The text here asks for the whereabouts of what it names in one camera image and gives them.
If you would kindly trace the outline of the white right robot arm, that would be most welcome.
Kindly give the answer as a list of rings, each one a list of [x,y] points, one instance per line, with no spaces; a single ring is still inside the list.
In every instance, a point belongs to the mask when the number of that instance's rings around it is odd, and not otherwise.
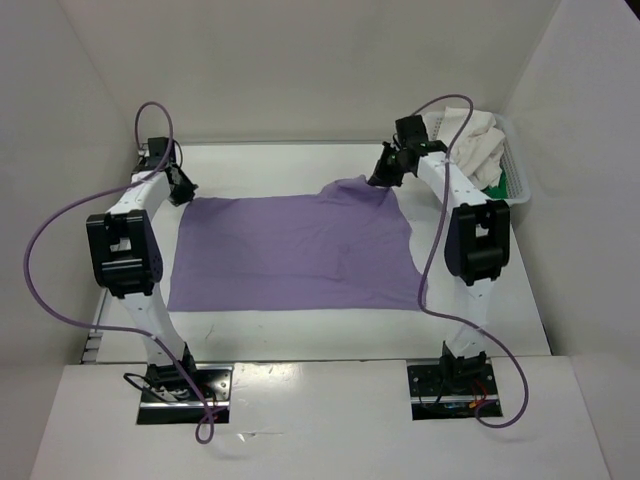
[[[424,313],[461,324],[445,341],[437,374],[441,392],[460,393],[477,384],[487,355],[478,341],[486,336],[488,303],[494,284],[510,259],[510,207],[476,188],[449,159],[451,145],[429,138],[423,117],[413,114],[395,121],[395,136],[383,151],[368,183],[399,187],[411,173],[437,195],[442,208],[418,290]],[[437,247],[444,240],[444,261],[455,278],[454,300],[460,314],[427,306],[427,280]]]

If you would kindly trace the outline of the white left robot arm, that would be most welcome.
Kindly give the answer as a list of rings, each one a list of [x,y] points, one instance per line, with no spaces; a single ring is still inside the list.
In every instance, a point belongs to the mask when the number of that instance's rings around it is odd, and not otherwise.
[[[167,137],[150,138],[132,172],[132,187],[105,213],[86,221],[97,283],[119,299],[147,331],[145,381],[159,398],[194,396],[200,376],[186,342],[177,333],[162,298],[164,263],[152,219],[165,201],[178,207],[191,202],[194,184],[181,168],[182,150]]]

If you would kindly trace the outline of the purple t shirt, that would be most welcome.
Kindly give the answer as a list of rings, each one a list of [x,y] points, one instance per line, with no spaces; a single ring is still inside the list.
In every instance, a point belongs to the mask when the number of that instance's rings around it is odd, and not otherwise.
[[[197,198],[180,222],[167,308],[415,311],[411,233],[395,192],[364,177],[317,194]]]

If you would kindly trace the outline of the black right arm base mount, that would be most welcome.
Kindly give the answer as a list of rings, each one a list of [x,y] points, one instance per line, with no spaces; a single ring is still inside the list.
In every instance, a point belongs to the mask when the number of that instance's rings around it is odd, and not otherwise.
[[[444,380],[437,363],[410,362],[406,366],[414,421],[500,418],[502,409],[492,365],[464,378]]]

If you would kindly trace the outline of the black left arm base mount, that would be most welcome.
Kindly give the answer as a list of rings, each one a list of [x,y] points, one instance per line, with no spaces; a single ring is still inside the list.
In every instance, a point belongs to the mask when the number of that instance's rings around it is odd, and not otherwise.
[[[214,413],[216,424],[228,424],[233,366],[198,364],[194,381]],[[189,386],[168,389],[151,375],[127,372],[123,379],[140,393],[138,425],[197,424],[204,418],[202,402]]]

